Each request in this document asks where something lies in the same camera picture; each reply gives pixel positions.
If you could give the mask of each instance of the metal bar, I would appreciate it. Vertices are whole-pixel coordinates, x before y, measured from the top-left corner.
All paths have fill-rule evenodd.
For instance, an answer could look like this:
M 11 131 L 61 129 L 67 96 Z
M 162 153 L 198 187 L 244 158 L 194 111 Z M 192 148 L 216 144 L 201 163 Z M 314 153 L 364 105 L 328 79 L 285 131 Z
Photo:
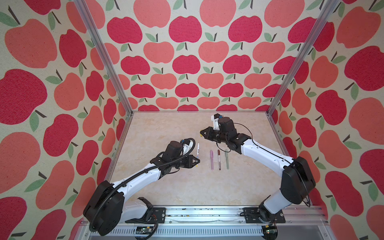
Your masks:
M 111 181 L 111 178 L 112 178 L 112 175 L 113 175 L 113 171 L 115 170 L 116 164 L 118 162 L 122 146 L 124 145 L 124 141 L 125 141 L 125 138 L 127 136 L 129 126 L 131 125 L 131 122 L 132 122 L 132 118 L 133 118 L 133 113 L 132 113 L 131 116 L 128 115 L 128 121 L 125 123 L 124 129 L 122 130 L 120 141 L 118 142 L 118 144 L 116 146 L 117 147 L 116 154 L 114 155 L 114 157 L 112 159 L 112 162 L 111 162 L 111 164 L 109 166 L 109 169 L 108 169 L 108 172 L 107 172 L 107 176 L 106 176 L 106 179 L 105 179 L 108 182 Z
M 275 134 L 275 137 L 277 139 L 277 142 L 279 143 L 280 145 L 280 148 L 281 148 L 281 151 L 282 151 L 282 154 L 284 154 L 285 156 L 289 156 L 288 154 L 288 150 L 287 148 L 285 147 L 284 143 L 283 143 L 283 140 L 281 139 L 278 131 L 277 131 L 277 128 L 276 128 L 276 124 L 275 122 L 273 121 L 273 118 L 272 118 L 272 115 L 268 115 L 268 113 L 266 113 L 266 117 L 269 121 L 269 124 L 271 124 L 271 128 L 273 130 L 273 133 Z
M 74 3 L 76 5 L 77 10 L 79 11 L 79 14 L 81 16 L 81 19 L 83 20 L 91 39 L 95 45 L 95 48 L 97 49 L 97 52 L 99 53 L 100 59 L 103 62 L 103 65 L 112 81 L 113 87 L 116 89 L 117 95 L 120 98 L 121 104 L 123 105 L 125 111 L 128 113 L 128 115 L 132 115 L 132 107 L 129 104 L 128 98 L 125 95 L 124 89 L 122 87 L 122 84 L 120 82 L 120 79 L 115 72 L 114 66 L 112 64 L 112 60 L 108 54 L 108 51 L 103 44 L 101 37 L 99 35 L 99 31 L 97 30 L 96 24 L 93 21 L 92 15 L 88 9 L 87 4 L 84 0 L 74 0 Z
M 272 103 L 267 111 L 268 115 L 272 115 L 273 111 L 276 109 L 276 106 L 280 102 L 280 99 L 283 97 L 286 89 L 288 88 L 289 83 L 292 81 L 295 74 L 299 70 L 301 64 L 304 61 L 304 58 L 307 56 L 307 53 L 310 51 L 311 47 L 313 46 L 320 32 L 323 30 L 323 27 L 327 23 L 327 20 L 331 16 L 333 10 L 336 8 L 338 3 L 339 0 L 328 0 L 325 3 L 324 8 L 320 12 L 319 17 L 313 25 L 310 34 L 308 35 L 306 41 L 302 44 L 302 48 L 299 51 L 299 54 L 297 55 L 295 61 L 293 62 L 291 69 L 289 70 L 288 74 L 285 75 L 279 91 L 273 98 Z

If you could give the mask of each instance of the beige table surface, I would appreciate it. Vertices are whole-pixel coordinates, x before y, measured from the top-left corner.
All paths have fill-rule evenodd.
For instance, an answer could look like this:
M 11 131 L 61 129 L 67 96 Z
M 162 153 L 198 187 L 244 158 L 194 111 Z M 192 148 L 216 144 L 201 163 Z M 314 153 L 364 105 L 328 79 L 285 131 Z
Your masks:
M 192 137 L 200 143 L 200 164 L 181 168 L 137 192 L 131 198 L 145 197 L 154 205 L 258 205 L 279 189 L 281 178 L 258 161 L 237 152 L 229 153 L 229 170 L 221 152 L 218 169 L 215 142 L 200 137 L 200 130 L 213 126 L 214 113 L 135 113 L 122 147 L 111 182 L 121 180 L 142 169 L 170 141 Z M 265 113 L 220 113 L 247 126 L 260 144 L 281 152 Z M 237 132 L 250 135 L 241 125 Z M 211 170 L 210 150 L 214 151 Z

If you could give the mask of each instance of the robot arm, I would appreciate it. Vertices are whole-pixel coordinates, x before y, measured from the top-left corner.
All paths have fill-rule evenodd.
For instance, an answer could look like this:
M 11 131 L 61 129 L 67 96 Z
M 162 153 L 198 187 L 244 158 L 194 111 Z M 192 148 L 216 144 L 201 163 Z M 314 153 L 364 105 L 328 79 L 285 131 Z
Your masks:
M 259 161 L 281 177 L 280 189 L 259 205 L 258 217 L 261 221 L 271 222 L 282 208 L 300 204 L 315 187 L 316 183 L 304 158 L 293 159 L 282 155 L 259 144 L 246 134 L 237 133 L 233 121 L 228 117 L 215 114 L 211 120 L 214 127 L 200 131 L 205 139 L 217 143 L 225 142 L 232 151 Z
M 189 155 L 194 146 L 195 140 L 191 138 L 181 142 L 171 141 L 165 152 L 158 154 L 137 173 L 114 183 L 100 183 L 83 212 L 90 222 L 90 230 L 104 236 L 118 223 L 130 219 L 148 222 L 152 215 L 152 204 L 142 197 L 133 202 L 128 202 L 128 199 L 168 174 L 173 167 L 192 168 L 198 164 L 200 160 Z

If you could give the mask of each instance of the wall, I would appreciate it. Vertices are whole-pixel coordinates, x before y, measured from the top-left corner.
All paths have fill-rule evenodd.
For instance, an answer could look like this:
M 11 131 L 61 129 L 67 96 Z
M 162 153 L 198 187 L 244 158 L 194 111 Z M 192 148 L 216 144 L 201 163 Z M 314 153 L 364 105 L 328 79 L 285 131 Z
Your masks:
M 338 240 L 384 239 L 383 6 L 341 2 L 327 23 L 331 44 L 306 57 L 309 76 L 277 107 L 280 136 L 292 157 L 309 161 L 311 199 Z
M 73 239 L 126 114 L 73 2 L 0 11 L 0 239 Z
M 323 6 L 312 0 L 98 2 L 106 16 L 100 36 L 107 49 L 120 51 L 111 58 L 120 79 L 130 82 L 124 89 L 135 111 L 265 111 Z M 325 37 L 316 49 L 329 43 Z M 298 81 L 307 74 L 305 63 Z

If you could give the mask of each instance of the apple-patterned fabric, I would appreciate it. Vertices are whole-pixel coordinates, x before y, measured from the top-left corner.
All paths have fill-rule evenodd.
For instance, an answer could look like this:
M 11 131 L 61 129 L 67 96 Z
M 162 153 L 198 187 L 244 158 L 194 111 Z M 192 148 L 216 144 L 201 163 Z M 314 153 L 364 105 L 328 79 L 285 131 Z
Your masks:
M 289 154 L 308 161 L 311 200 L 338 240 L 384 239 L 383 7 L 341 1 L 324 27 L 335 30 L 323 38 L 331 44 L 320 52 L 315 42 L 308 77 L 290 83 L 274 114 Z
M 106 21 L 99 34 L 107 49 L 118 49 L 108 52 L 120 80 L 129 83 L 124 89 L 134 111 L 265 111 L 324 5 L 321 0 L 97 1 Z M 316 50 L 323 51 L 333 35 L 332 25 Z M 308 71 L 303 63 L 298 81 Z
M 74 2 L 3 0 L 0 29 L 0 240 L 72 240 L 127 114 Z

